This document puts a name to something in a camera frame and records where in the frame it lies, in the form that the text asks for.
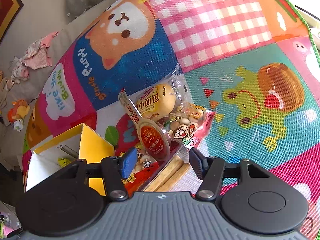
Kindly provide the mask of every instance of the yellow cardboard box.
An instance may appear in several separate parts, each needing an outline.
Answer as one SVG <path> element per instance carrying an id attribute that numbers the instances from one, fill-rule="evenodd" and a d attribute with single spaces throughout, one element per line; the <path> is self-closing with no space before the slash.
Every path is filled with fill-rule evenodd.
<path id="1" fill-rule="evenodd" d="M 112 144 L 86 124 L 79 124 L 34 150 L 26 188 L 31 189 L 61 169 L 58 159 L 86 159 L 87 163 L 99 163 L 103 158 L 113 155 Z M 89 179 L 89 186 L 105 195 L 102 179 Z"/>

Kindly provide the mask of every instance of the foam play mat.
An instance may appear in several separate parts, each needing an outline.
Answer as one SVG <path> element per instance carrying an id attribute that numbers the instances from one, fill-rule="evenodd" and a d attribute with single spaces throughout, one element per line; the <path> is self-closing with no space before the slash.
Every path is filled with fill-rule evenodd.
<path id="1" fill-rule="evenodd" d="M 136 146 L 120 90 L 135 100 L 179 64 L 189 101 L 215 112 L 199 150 L 232 163 L 252 159 L 302 192 L 309 214 L 301 232 L 315 240 L 318 62 L 309 27 L 288 0 L 118 0 L 74 41 L 37 100 L 25 136 L 26 187 L 33 150 L 83 122 L 111 138 L 116 154 Z M 223 190 L 235 182 L 225 180 Z M 199 185 L 190 170 L 173 190 Z"/>

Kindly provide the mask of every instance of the blue gripper pad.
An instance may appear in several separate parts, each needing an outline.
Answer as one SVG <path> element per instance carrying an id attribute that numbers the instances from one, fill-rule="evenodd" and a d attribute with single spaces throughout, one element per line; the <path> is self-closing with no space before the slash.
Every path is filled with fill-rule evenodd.
<path id="1" fill-rule="evenodd" d="M 133 168 L 138 160 L 138 151 L 135 147 L 131 147 L 127 152 L 121 156 L 122 165 L 120 167 L 120 175 L 123 179 L 129 178 Z"/>

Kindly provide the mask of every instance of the breadstick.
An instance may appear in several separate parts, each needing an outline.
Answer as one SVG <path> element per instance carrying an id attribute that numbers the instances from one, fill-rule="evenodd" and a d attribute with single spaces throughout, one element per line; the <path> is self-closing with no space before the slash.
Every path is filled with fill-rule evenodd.
<path id="1" fill-rule="evenodd" d="M 175 174 L 183 165 L 183 160 L 175 155 L 168 165 L 158 174 L 158 176 L 148 185 L 144 191 L 153 192 L 160 188 Z"/>
<path id="2" fill-rule="evenodd" d="M 157 192 L 170 191 L 177 184 L 177 182 L 182 178 L 182 176 L 187 173 L 190 167 L 191 166 L 189 163 L 183 164 L 183 166 L 164 185 L 162 185 L 156 191 Z"/>

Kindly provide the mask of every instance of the cartoon dog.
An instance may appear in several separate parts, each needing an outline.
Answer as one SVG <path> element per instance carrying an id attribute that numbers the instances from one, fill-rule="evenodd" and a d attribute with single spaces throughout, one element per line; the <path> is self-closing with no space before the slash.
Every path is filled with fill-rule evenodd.
<path id="1" fill-rule="evenodd" d="M 263 141 L 269 151 L 277 147 L 277 140 L 285 138 L 284 118 L 304 103 L 304 90 L 299 78 L 283 63 L 271 63 L 259 69 L 258 73 L 240 66 L 236 75 L 243 77 L 233 89 L 222 94 L 228 104 L 235 104 L 240 110 L 236 121 L 244 129 L 254 124 L 272 124 L 271 133 Z"/>
<path id="2" fill-rule="evenodd" d="M 148 44 L 155 34 L 156 15 L 149 0 L 122 0 L 109 8 L 86 34 L 90 46 L 111 69 L 120 58 Z"/>

